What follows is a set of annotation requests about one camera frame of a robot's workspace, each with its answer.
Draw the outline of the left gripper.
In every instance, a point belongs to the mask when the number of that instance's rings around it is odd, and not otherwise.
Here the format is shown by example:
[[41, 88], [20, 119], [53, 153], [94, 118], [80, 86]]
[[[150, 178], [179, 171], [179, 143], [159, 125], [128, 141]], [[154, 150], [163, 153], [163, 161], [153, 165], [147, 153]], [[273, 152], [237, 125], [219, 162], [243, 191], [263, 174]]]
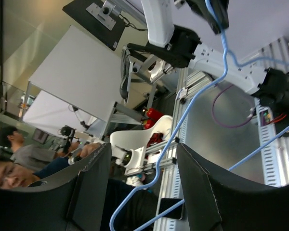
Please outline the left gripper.
[[186, 0], [192, 12], [206, 20], [214, 34], [229, 27], [229, 0]]

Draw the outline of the light blue wire hanger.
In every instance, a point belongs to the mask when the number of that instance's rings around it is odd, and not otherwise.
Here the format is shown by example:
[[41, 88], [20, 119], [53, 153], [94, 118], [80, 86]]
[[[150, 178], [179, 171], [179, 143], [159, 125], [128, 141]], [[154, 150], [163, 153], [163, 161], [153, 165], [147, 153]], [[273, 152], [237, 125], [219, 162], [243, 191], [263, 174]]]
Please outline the light blue wire hanger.
[[[210, 84], [206, 85], [205, 87], [203, 87], [202, 89], [200, 89], [192, 98], [192, 100], [190, 101], [190, 104], [187, 106], [185, 112], [183, 113], [181, 119], [179, 120], [177, 126], [175, 127], [170, 139], [172, 140], [175, 135], [177, 134], [179, 128], [181, 127], [182, 123], [184, 122], [185, 118], [187, 117], [188, 113], [190, 112], [190, 109], [193, 107], [193, 104], [197, 101], [198, 97], [200, 97], [206, 90], [208, 90], [210, 87], [218, 84], [219, 82], [223, 81], [227, 75], [228, 75], [228, 62], [227, 62], [227, 55], [229, 52], [229, 47], [228, 47], [228, 42], [227, 42], [227, 37], [225, 34], [225, 30], [222, 30], [221, 32], [221, 41], [222, 41], [222, 45], [223, 45], [223, 62], [222, 62], [222, 67], [223, 67], [223, 74], [217, 78], [216, 80], [214, 80], [213, 82], [211, 82]], [[287, 131], [289, 131], [289, 126], [287, 126], [285, 129], [283, 129], [280, 133], [278, 133], [277, 135], [275, 135], [270, 141], [268, 141], [266, 144], [264, 144], [263, 146], [260, 146], [258, 149], [256, 149], [255, 151], [253, 151], [252, 153], [250, 153], [249, 155], [247, 155], [246, 157], [244, 157], [243, 159], [241, 159], [239, 162], [237, 162], [236, 164], [234, 164], [233, 166], [231, 166], [228, 171], [232, 171], [233, 169], [237, 168], [238, 166], [240, 166], [241, 164], [245, 163], [246, 161], [248, 161], [249, 159], [251, 159], [253, 156], [255, 156], [263, 147], [267, 146], [268, 144], [270, 144], [272, 141], [276, 140], [277, 138], [280, 138], [282, 135], [284, 135]], [[115, 210], [115, 212], [113, 213], [110, 222], [109, 222], [109, 228], [111, 231], [115, 230], [114, 227], [114, 223], [115, 223], [115, 219], [117, 218], [117, 215], [121, 212], [121, 210], [124, 208], [124, 206], [127, 204], [127, 202], [129, 200], [131, 200], [132, 196], [140, 191], [143, 190], [144, 188], [147, 187], [151, 187], [153, 185], [155, 185], [155, 183], [157, 182], [159, 175], [160, 175], [160, 170], [159, 170], [159, 165], [161, 162], [161, 159], [163, 157], [163, 155], [165, 154], [165, 152], [167, 151], [167, 149], [170, 147], [170, 141], [168, 141], [166, 143], [166, 146], [164, 147], [164, 149], [162, 150], [161, 156], [158, 158], [157, 162], [156, 162], [156, 175], [155, 178], [148, 184], [145, 184], [143, 186], [138, 186], [136, 188], [134, 188], [127, 196], [126, 198], [123, 200], [123, 202], [118, 206], [118, 208]], [[172, 210], [176, 209], [178, 206], [182, 205], [184, 203], [184, 200], [179, 201], [178, 203], [176, 203], [175, 205], [171, 206], [169, 209], [165, 210], [163, 213], [161, 213], [160, 215], [155, 216], [153, 219], [149, 220], [148, 222], [146, 222], [145, 224], [141, 225], [140, 227], [138, 227], [136, 230], [137, 231], [142, 231], [144, 228], [148, 227], [149, 225], [151, 225], [152, 223], [154, 223], [156, 220], [158, 220], [159, 218], [162, 217], [162, 215], [165, 215], [169, 212], [171, 212]]]

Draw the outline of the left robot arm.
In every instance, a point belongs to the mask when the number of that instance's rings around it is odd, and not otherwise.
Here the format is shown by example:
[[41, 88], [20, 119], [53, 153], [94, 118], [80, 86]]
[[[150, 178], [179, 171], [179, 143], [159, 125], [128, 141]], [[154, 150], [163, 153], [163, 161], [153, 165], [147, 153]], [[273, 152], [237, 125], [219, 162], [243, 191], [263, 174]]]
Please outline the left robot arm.
[[275, 113], [289, 112], [289, 75], [275, 68], [237, 62], [228, 49], [225, 31], [229, 27], [227, 0], [189, 0], [192, 12], [208, 22], [221, 36], [223, 53], [204, 44], [194, 30], [175, 25], [172, 0], [143, 0], [148, 43], [129, 44], [135, 51], [153, 54], [174, 68], [191, 68], [226, 80], [246, 94], [259, 99], [260, 104]]

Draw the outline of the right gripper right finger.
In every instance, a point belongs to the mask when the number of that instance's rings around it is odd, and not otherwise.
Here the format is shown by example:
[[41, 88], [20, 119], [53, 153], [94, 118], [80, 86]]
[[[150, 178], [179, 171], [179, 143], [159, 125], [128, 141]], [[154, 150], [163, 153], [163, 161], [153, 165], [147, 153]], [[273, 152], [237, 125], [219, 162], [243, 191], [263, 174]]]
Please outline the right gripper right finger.
[[238, 176], [177, 145], [177, 163], [192, 231], [289, 231], [289, 185]]

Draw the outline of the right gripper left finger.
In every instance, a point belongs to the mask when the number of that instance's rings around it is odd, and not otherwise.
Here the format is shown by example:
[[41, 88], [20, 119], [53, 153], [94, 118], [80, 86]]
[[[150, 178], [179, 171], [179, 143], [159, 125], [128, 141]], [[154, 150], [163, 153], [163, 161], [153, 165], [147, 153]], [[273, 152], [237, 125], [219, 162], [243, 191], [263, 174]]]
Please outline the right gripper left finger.
[[0, 189], [0, 231], [98, 231], [110, 162], [104, 143], [33, 186]]

